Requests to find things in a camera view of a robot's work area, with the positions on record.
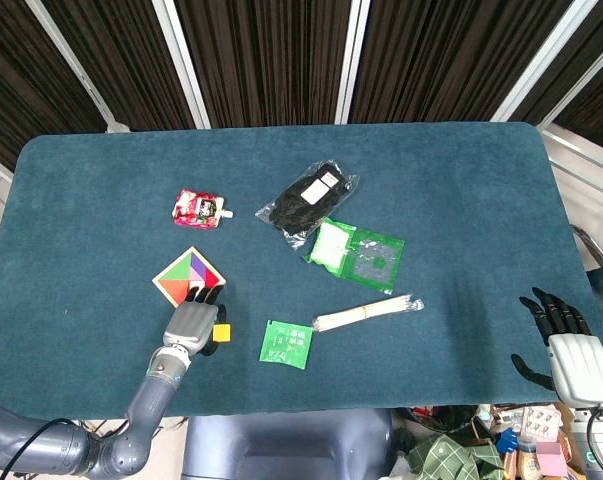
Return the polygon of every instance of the paper-wrapped chopsticks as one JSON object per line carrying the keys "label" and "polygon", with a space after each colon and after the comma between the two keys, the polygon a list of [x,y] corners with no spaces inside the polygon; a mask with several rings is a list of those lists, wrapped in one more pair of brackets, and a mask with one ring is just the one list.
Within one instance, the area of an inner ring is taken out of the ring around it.
{"label": "paper-wrapped chopsticks", "polygon": [[326,330],[360,322],[371,317],[378,317],[379,315],[386,315],[388,313],[412,312],[422,310],[425,307],[423,300],[420,298],[410,300],[411,297],[411,294],[401,295],[388,300],[344,310],[343,312],[320,315],[312,322],[312,329],[315,332],[325,332]]}

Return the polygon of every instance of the green plaid cloth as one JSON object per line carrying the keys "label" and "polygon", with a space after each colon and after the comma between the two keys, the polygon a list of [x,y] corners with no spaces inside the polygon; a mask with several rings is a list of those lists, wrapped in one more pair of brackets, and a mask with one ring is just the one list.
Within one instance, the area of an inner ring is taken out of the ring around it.
{"label": "green plaid cloth", "polygon": [[503,480],[503,462],[492,443],[462,447],[446,435],[433,435],[408,454],[415,480]]}

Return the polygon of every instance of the tangram puzzle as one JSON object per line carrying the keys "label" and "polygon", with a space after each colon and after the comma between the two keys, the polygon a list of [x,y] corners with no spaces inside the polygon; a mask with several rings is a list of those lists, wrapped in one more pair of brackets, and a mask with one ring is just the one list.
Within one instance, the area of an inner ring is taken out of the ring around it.
{"label": "tangram puzzle", "polygon": [[191,288],[225,285],[225,278],[196,248],[190,247],[154,277],[152,282],[176,308],[185,300]]}

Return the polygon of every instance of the robotic arm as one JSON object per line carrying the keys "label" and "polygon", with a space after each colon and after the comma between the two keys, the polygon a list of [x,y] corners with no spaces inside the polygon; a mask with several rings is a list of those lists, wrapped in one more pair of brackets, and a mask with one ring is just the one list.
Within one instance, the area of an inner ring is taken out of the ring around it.
{"label": "robotic arm", "polygon": [[214,305],[219,289],[192,290],[175,310],[150,366],[126,412],[128,428],[97,437],[69,420],[44,422],[0,407],[1,479],[10,470],[81,475],[92,480],[121,479],[139,472],[148,460],[152,434],[190,366],[191,356],[211,355],[212,330],[225,323],[225,307]]}
{"label": "robotic arm", "polygon": [[512,363],[526,380],[556,392],[561,402],[577,409],[572,431],[585,452],[588,479],[603,479],[603,345],[576,308],[539,288],[532,292],[543,307],[527,297],[519,300],[541,333],[552,376],[534,372],[516,354]]}

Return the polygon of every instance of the green triangle piece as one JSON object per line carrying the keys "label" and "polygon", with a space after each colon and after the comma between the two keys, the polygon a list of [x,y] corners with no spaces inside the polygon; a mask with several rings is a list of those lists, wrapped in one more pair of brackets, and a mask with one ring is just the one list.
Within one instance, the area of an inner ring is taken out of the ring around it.
{"label": "green triangle piece", "polygon": [[174,267],[167,271],[167,273],[161,276],[162,280],[189,280],[190,279],[190,256],[188,254],[179,260]]}

